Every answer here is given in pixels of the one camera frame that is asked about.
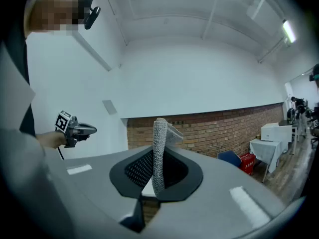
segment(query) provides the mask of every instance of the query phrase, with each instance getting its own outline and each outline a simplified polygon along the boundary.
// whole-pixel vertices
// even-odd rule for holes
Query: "person's hand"
[[[61,145],[66,145],[66,140],[62,132],[53,131],[44,134],[38,134],[36,139],[42,146],[56,149]]]

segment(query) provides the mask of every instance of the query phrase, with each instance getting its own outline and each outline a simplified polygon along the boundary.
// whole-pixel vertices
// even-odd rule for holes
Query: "white tablecloth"
[[[273,173],[276,170],[277,161],[280,155],[288,150],[288,143],[276,141],[252,140],[249,143],[250,153],[254,154],[258,160],[269,164],[268,171]]]

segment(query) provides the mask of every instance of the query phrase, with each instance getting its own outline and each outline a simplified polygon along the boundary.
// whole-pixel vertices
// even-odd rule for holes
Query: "red crate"
[[[247,153],[245,155],[242,155],[240,159],[241,159],[240,170],[244,171],[245,173],[249,175],[252,175],[256,156],[254,154]]]

